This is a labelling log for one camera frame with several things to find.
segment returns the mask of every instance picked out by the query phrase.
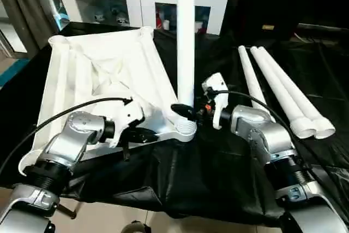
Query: table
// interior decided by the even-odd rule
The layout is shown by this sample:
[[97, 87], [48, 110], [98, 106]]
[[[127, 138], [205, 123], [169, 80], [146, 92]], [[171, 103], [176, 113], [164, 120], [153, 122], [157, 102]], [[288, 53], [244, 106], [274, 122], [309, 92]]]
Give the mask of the table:
[[[71, 23], [61, 34], [69, 36], [126, 29]], [[154, 42], [176, 90], [176, 36], [155, 31]], [[198, 35], [196, 49], [197, 101], [202, 96], [201, 82], [217, 71], [222, 73], [230, 88], [247, 92], [231, 34], [220, 38]], [[322, 59], [314, 44], [282, 42], [267, 46], [267, 49], [320, 112], [336, 126], [334, 136], [325, 140], [307, 139], [306, 143], [329, 166], [341, 186], [349, 189], [347, 51], [326, 49]], [[44, 47], [0, 90], [0, 163], [36, 124], [50, 54], [51, 48]], [[268, 105], [285, 117], [261, 72], [257, 67], [255, 69]], [[250, 102], [231, 95], [230, 106], [237, 104], [250, 105]], [[13, 156], [0, 178], [0, 185], [8, 187], [25, 181], [17, 171], [17, 164], [31, 143], [28, 141]], [[305, 158], [336, 194], [317, 163], [308, 154]], [[248, 144], [228, 131], [212, 127], [200, 127], [193, 141], [187, 144], [169, 140], [136, 148], [131, 151], [130, 162], [124, 162], [120, 153], [83, 162], [78, 166], [66, 196], [85, 202], [100, 201], [165, 211], [174, 217], [192, 215], [267, 226], [278, 226], [277, 218], [283, 212], [274, 201], [272, 186], [263, 169], [250, 156]]]

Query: vertical white pole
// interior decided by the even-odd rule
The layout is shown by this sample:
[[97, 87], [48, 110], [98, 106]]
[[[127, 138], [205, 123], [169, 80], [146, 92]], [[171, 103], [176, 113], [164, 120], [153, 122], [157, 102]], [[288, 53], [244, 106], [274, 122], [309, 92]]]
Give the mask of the vertical white pole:
[[[177, 0], [177, 93], [181, 104], [194, 106], [195, 1]], [[179, 133], [192, 137], [196, 123], [180, 117]]]

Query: small object in cabinet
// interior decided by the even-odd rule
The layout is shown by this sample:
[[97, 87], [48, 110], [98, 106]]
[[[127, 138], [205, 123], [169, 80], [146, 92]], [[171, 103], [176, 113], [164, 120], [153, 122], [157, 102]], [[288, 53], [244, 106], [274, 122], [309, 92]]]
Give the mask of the small object in cabinet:
[[162, 28], [163, 27], [163, 22], [161, 21], [160, 15], [159, 15], [159, 9], [157, 9], [157, 28]]
[[195, 33], [200, 33], [202, 29], [203, 22], [195, 21]]
[[102, 11], [100, 10], [97, 10], [95, 13], [94, 13], [94, 23], [101, 23], [105, 20], [105, 17], [104, 17], [104, 14]]
[[163, 21], [163, 29], [164, 30], [170, 30], [170, 21], [169, 20], [165, 19]]
[[127, 18], [127, 15], [123, 12], [120, 12], [119, 14], [117, 14], [116, 22], [122, 27], [129, 27], [130, 26], [130, 21]]

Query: floor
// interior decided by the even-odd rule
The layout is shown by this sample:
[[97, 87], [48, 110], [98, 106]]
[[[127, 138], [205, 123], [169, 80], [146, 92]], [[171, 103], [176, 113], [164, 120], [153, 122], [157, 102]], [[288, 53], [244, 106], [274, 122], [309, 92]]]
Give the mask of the floor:
[[0, 50], [0, 89], [28, 63], [27, 59], [5, 57]]
[[[0, 189], [0, 208], [11, 191]], [[61, 203], [74, 210], [75, 200], [62, 199]], [[280, 229], [262, 226], [221, 222], [199, 217], [172, 219], [163, 212], [139, 210], [137, 208], [102, 203], [82, 204], [74, 220], [56, 212], [51, 218], [56, 225], [56, 233], [118, 233], [122, 228], [138, 220], [152, 228], [152, 233], [281, 233]]]

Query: bottle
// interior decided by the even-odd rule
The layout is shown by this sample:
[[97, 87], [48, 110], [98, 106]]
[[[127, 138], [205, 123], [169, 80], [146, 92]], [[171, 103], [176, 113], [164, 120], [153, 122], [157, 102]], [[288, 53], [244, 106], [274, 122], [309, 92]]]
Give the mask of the bottle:
[[162, 28], [163, 27], [163, 23], [161, 21], [160, 15], [159, 15], [159, 9], [158, 8], [157, 8], [156, 17], [157, 17], [157, 28]]

